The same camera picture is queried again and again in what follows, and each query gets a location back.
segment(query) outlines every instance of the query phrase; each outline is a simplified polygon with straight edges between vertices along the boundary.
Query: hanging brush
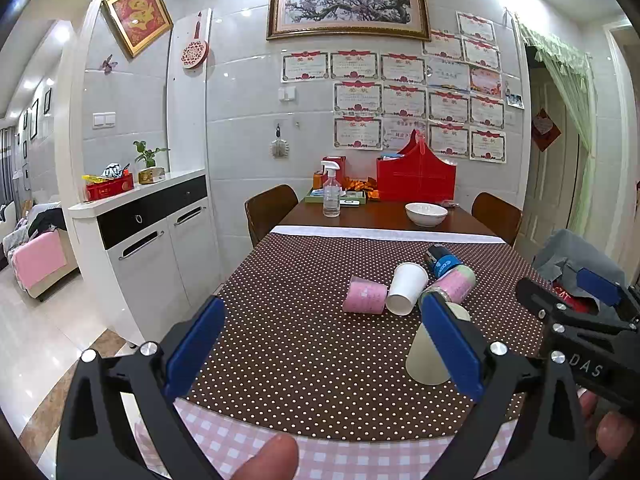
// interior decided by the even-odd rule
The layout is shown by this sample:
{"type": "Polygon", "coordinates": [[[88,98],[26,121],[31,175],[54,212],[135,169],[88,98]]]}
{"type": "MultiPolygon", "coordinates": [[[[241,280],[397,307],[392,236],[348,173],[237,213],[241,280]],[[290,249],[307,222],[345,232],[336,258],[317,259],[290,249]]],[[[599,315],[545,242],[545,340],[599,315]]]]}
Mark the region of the hanging brush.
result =
{"type": "Polygon", "coordinates": [[[276,125],[276,140],[271,143],[271,155],[275,158],[289,155],[289,143],[280,138],[280,124],[276,125]]]}

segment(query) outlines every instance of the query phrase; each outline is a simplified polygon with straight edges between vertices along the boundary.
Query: white bowl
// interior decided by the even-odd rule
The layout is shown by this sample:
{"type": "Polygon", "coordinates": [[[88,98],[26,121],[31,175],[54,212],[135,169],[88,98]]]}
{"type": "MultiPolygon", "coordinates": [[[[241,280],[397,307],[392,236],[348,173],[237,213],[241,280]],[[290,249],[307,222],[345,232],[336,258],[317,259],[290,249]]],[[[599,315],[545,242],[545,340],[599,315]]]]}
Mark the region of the white bowl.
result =
{"type": "Polygon", "coordinates": [[[435,227],[442,223],[449,213],[448,210],[435,204],[412,202],[404,206],[409,219],[422,227],[435,227]]]}

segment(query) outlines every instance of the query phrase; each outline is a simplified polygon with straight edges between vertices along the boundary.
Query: blue gripper pad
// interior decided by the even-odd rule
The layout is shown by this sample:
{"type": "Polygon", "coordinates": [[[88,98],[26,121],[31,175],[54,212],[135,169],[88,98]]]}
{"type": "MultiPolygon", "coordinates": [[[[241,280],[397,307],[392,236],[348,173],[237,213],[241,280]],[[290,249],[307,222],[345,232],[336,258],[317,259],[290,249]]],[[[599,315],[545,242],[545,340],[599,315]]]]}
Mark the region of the blue gripper pad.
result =
{"type": "Polygon", "coordinates": [[[225,303],[212,297],[166,363],[162,395],[173,402],[186,395],[225,324],[225,303]]]}
{"type": "Polygon", "coordinates": [[[606,305],[615,306],[622,299],[617,285],[586,267],[580,269],[575,275],[575,283],[606,305]]]}
{"type": "Polygon", "coordinates": [[[434,294],[424,296],[420,309],[422,324],[436,345],[451,379],[463,395],[478,402],[484,394],[484,386],[480,380],[482,376],[480,360],[455,322],[443,311],[434,294]]]}

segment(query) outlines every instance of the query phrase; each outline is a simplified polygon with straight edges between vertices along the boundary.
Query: black drawer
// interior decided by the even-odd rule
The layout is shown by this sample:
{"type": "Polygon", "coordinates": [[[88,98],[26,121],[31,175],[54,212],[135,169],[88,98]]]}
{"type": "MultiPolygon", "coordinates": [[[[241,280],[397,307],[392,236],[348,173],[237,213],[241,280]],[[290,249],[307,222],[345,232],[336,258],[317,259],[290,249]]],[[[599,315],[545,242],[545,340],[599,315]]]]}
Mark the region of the black drawer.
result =
{"type": "Polygon", "coordinates": [[[199,176],[99,215],[98,226],[104,248],[111,249],[145,227],[206,196],[207,182],[204,176],[199,176]]]}

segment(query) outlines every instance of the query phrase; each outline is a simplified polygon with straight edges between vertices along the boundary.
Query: human hand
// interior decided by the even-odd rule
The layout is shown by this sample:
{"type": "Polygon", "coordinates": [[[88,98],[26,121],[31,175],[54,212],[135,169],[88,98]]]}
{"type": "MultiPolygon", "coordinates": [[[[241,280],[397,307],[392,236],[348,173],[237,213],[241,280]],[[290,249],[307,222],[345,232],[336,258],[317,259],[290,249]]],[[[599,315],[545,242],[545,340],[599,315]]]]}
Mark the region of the human hand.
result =
{"type": "Polygon", "coordinates": [[[292,480],[298,469],[298,443],[288,434],[274,436],[247,460],[231,480],[292,480]]]}
{"type": "MultiPolygon", "coordinates": [[[[586,391],[580,396],[582,415],[588,422],[598,403],[598,396],[586,391]]],[[[626,416],[618,412],[605,415],[596,429],[596,442],[602,452],[613,459],[617,459],[625,450],[626,445],[636,431],[636,425],[626,416]]]]}

